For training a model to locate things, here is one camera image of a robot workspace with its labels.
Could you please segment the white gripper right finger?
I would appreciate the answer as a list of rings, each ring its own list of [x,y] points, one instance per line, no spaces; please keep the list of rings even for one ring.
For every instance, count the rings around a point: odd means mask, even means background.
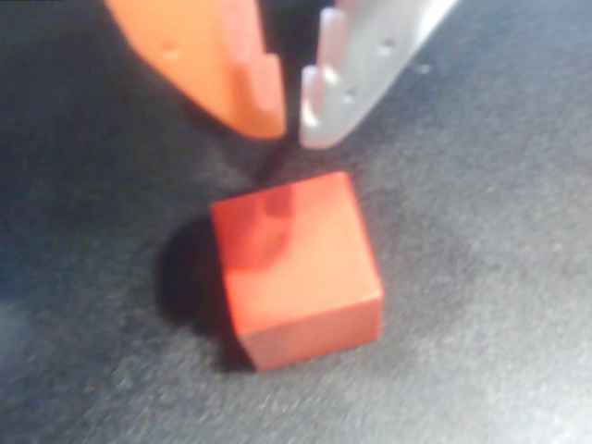
[[[457,4],[337,1],[323,8],[316,60],[302,70],[301,145],[327,149],[351,134]]]

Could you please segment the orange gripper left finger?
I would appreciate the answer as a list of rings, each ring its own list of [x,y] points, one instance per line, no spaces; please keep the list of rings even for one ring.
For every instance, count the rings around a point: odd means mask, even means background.
[[[283,135],[279,57],[255,1],[109,1],[131,48],[207,114],[257,140]]]

